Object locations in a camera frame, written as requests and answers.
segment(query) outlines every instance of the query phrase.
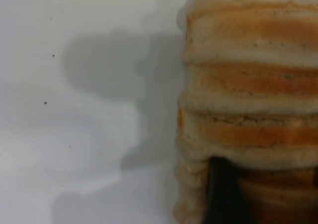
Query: bread slice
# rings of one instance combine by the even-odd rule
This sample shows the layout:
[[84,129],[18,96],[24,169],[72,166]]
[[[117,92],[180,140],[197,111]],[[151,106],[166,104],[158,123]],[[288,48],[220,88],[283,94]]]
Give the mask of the bread slice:
[[[186,37],[175,213],[181,224],[196,224],[213,156],[257,172],[318,165],[318,0],[196,0]],[[316,188],[241,183],[275,204],[287,203],[281,192],[295,204],[318,202]]]

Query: dark opening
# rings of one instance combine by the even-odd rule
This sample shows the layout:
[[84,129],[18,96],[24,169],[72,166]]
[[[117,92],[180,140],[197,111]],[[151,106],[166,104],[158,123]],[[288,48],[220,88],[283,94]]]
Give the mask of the dark opening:
[[254,224],[239,183],[238,170],[224,158],[210,160],[208,208],[203,224]]

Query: white background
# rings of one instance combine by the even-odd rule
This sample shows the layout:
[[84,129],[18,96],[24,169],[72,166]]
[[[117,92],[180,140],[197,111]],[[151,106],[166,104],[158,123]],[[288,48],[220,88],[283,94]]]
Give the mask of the white background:
[[1,224],[173,223],[190,2],[0,0]]

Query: stacked bread slices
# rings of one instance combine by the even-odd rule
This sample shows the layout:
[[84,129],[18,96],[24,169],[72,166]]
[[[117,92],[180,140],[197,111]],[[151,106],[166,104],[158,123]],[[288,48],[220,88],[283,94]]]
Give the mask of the stacked bread slices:
[[179,223],[202,223],[213,156],[260,223],[318,223],[318,0],[196,0],[187,26]]

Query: bread stack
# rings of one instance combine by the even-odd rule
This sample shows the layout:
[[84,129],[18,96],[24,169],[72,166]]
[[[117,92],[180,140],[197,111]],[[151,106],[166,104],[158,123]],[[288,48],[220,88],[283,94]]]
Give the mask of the bread stack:
[[201,224],[226,157],[262,224],[318,223],[318,0],[196,0],[176,145],[181,224]]

